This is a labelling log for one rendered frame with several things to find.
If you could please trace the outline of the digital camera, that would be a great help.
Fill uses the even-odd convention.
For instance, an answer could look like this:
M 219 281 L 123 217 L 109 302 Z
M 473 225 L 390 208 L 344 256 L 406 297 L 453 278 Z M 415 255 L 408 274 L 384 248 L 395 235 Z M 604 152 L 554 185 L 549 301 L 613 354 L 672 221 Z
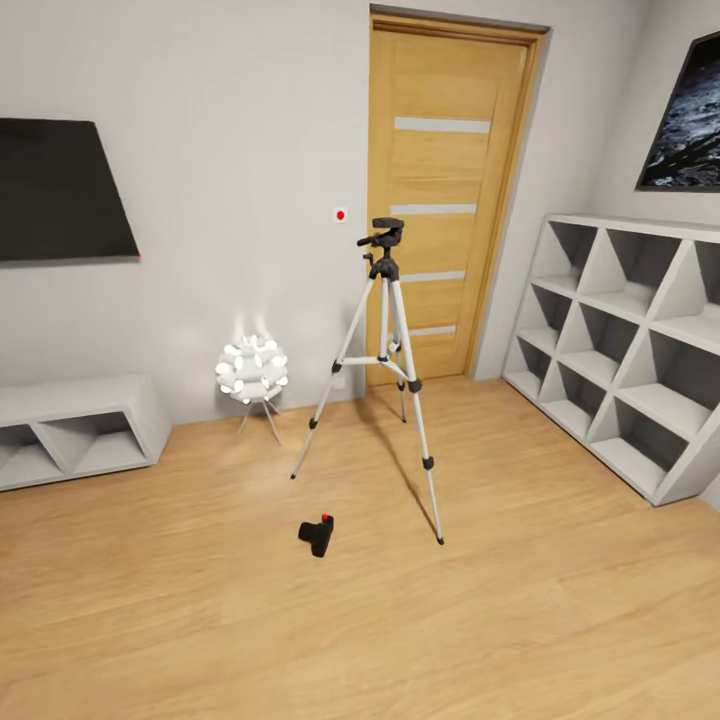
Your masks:
M 322 518 L 323 522 L 317 524 L 303 522 L 299 528 L 298 538 L 310 541 L 312 554 L 316 557 L 324 557 L 334 529 L 334 517 L 327 515 Z

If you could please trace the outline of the camera tripod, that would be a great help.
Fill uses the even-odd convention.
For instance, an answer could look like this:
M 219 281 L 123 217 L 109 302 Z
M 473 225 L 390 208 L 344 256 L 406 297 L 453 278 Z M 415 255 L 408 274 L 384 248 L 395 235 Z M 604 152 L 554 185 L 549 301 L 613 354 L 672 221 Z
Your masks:
M 401 294 L 400 280 L 399 280 L 399 266 L 395 260 L 390 256 L 391 247 L 396 247 L 401 242 L 401 234 L 404 228 L 403 220 L 397 218 L 374 218 L 372 220 L 373 227 L 375 229 L 389 229 L 387 233 L 382 235 L 376 235 L 374 237 L 367 237 L 357 241 L 357 245 L 362 247 L 363 245 L 371 245 L 374 248 L 381 246 L 384 248 L 384 258 L 374 263 L 374 255 L 367 253 L 363 255 L 364 259 L 368 260 L 368 277 L 367 284 L 364 288 L 361 300 L 358 304 L 357 310 L 354 314 L 353 320 L 348 329 L 346 338 L 342 344 L 338 358 L 333 363 L 331 369 L 331 378 L 328 382 L 327 388 L 325 389 L 321 404 L 317 410 L 315 418 L 312 418 L 309 422 L 310 433 L 304 445 L 304 450 L 307 448 L 311 435 L 316 428 L 318 418 L 321 414 L 322 408 L 325 404 L 327 395 L 329 394 L 330 388 L 335 379 L 335 375 L 340 371 L 343 365 L 349 364 L 379 364 L 380 367 L 386 367 L 393 370 L 398 375 L 398 388 L 400 390 L 400 396 L 403 397 L 403 391 L 405 389 L 405 382 L 409 383 L 409 390 L 413 396 L 414 407 L 416 412 L 416 418 L 418 422 L 418 430 L 420 434 L 420 440 L 423 450 L 423 466 L 427 472 L 427 480 L 429 484 L 429 490 L 431 494 L 431 502 L 433 506 L 433 512 L 435 517 L 435 524 L 437 528 L 437 540 L 440 545 L 444 544 L 444 539 L 441 534 L 441 528 L 439 524 L 439 516 L 437 512 L 437 504 L 435 501 L 435 492 L 433 489 L 433 481 L 431 478 L 431 469 L 435 466 L 435 461 L 429 456 L 426 445 L 426 438 L 424 433 L 421 407 L 419 404 L 418 391 L 421 391 L 423 387 L 421 380 L 415 376 L 414 363 L 412 358 L 410 338 L 408 335 L 407 321 L 405 316 L 405 309 L 403 305 L 403 299 Z M 380 346 L 378 357 L 363 357 L 363 358 L 346 358 L 344 359 L 345 352 L 350 343 L 353 332 L 358 323 L 359 317 L 362 313 L 365 303 L 367 303 L 368 294 L 373 286 L 378 274 L 381 274 L 382 278 L 382 296 L 381 296 L 381 320 L 380 320 Z M 387 346 L 387 334 L 388 334 L 388 313 L 391 311 L 392 325 L 394 332 L 394 342 L 390 347 Z M 401 347 L 404 348 L 404 356 L 406 360 L 407 370 L 402 368 L 400 360 Z M 390 358 L 392 354 L 396 353 L 397 364 L 394 364 Z

